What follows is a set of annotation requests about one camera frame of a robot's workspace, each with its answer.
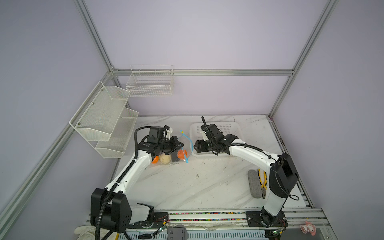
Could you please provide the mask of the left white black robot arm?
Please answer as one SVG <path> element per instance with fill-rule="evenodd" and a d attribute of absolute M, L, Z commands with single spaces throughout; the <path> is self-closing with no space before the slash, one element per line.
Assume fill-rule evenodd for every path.
<path fill-rule="evenodd" d="M 95 239 L 101 239 L 101 230 L 108 230 L 108 238 L 113 233 L 124 233 L 131 225 L 146 227 L 154 222 L 154 207 L 146 204 L 131 206 L 127 194 L 142 172 L 151 164 L 154 157 L 171 155 L 182 149 L 184 144 L 176 136 L 154 143 L 135 143 L 135 152 L 117 178 L 105 188 L 97 188 L 91 196 L 91 225 L 95 229 Z"/>

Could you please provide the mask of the black round toy fruit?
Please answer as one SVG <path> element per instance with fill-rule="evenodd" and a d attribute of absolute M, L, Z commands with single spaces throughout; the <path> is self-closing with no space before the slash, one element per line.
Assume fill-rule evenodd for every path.
<path fill-rule="evenodd" d="M 173 163 L 177 163 L 177 162 L 180 161 L 177 152 L 172 153 L 171 156 L 172 156 L 171 160 L 172 160 Z"/>

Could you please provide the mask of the orange toy fruit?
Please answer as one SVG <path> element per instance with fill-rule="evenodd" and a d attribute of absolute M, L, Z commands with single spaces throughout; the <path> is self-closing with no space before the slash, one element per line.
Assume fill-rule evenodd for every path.
<path fill-rule="evenodd" d="M 188 153 L 186 150 L 181 149 L 177 152 L 177 157 L 179 160 L 185 161 L 188 158 Z"/>
<path fill-rule="evenodd" d="M 152 164 L 156 164 L 156 163 L 158 163 L 159 160 L 160 160 L 160 157 L 159 157 L 159 156 L 156 156 L 156 157 L 153 159 Z"/>

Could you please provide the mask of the clear zip top bag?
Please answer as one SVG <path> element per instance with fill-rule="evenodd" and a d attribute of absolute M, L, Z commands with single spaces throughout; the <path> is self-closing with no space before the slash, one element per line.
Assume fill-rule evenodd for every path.
<path fill-rule="evenodd" d="M 166 137 L 161 137 L 158 144 L 165 152 L 162 151 L 158 155 L 152 155 L 154 158 L 152 164 L 162 163 L 164 165 L 174 165 L 178 163 L 189 163 L 189 158 L 193 152 L 192 140 L 183 130 L 176 136 L 176 141 L 171 141 Z"/>

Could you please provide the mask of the white plastic basket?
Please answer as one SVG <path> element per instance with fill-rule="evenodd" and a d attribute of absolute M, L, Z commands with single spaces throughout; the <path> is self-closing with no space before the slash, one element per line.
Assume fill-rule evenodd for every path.
<path fill-rule="evenodd" d="M 190 139 L 193 143 L 192 155 L 197 158 L 224 157 L 229 149 L 221 148 L 235 140 L 244 140 L 239 124 L 235 122 L 216 122 L 204 125 L 195 123 L 190 126 Z"/>

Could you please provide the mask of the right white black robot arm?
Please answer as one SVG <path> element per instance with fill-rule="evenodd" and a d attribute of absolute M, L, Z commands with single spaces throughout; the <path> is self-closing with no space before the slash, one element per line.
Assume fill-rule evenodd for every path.
<path fill-rule="evenodd" d="M 291 194 L 299 180 L 299 175 L 292 157 L 286 153 L 280 155 L 266 152 L 258 147 L 247 144 L 237 136 L 226 136 L 218 131 L 201 130 L 202 140 L 196 141 L 194 150 L 198 153 L 225 153 L 239 157 L 254 164 L 267 174 L 266 202 L 262 207 L 259 223 L 271 227 L 278 222 L 287 199 L 298 201 L 300 198 Z"/>

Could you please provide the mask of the cream toy pear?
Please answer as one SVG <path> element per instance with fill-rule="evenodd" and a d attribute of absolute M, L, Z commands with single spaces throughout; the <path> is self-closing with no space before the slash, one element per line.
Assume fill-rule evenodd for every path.
<path fill-rule="evenodd" d="M 159 156 L 159 160 L 162 164 L 169 164 L 172 161 L 171 155 L 165 155 L 164 153 Z"/>

